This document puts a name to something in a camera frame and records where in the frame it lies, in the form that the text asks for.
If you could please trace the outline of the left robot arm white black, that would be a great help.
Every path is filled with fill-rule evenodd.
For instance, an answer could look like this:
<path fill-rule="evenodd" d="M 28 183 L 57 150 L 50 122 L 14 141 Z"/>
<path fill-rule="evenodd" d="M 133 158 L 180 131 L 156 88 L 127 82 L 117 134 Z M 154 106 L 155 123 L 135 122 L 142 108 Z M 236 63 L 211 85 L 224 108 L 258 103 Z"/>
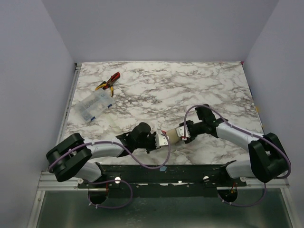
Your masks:
<path fill-rule="evenodd" d="M 101 177 L 102 172 L 99 165 L 89 162 L 90 159 L 124 157 L 137 149 L 147 152 L 156 150 L 156 136 L 157 132 L 151 132 L 151 127 L 144 122 L 130 132 L 115 136 L 112 141 L 100 143 L 74 133 L 47 152 L 46 159 L 58 182 L 72 177 L 94 182 Z"/>

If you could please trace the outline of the beige zippered umbrella case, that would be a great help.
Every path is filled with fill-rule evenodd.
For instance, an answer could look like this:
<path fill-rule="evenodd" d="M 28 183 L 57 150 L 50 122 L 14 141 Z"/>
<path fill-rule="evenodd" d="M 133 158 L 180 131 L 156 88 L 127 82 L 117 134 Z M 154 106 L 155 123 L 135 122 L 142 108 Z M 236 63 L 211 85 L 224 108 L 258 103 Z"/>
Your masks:
<path fill-rule="evenodd" d="M 165 135 L 167 135 L 171 144 L 176 144 L 179 141 L 182 141 L 181 138 L 177 136 L 176 128 L 163 132 L 165 133 Z"/>

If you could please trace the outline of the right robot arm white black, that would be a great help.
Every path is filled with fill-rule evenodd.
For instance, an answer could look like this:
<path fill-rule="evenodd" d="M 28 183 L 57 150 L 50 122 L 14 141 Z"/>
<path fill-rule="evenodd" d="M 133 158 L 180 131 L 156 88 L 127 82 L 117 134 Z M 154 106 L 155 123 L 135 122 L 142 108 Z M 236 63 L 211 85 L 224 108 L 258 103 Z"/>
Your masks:
<path fill-rule="evenodd" d="M 227 175 L 232 179 L 256 178 L 262 183 L 273 179 L 284 179 L 291 174 L 291 162 L 274 133 L 253 133 L 237 127 L 208 104 L 192 106 L 198 123 L 184 119 L 181 139 L 192 142 L 198 135 L 209 134 L 244 149 L 249 154 L 246 161 L 232 161 L 225 165 Z"/>

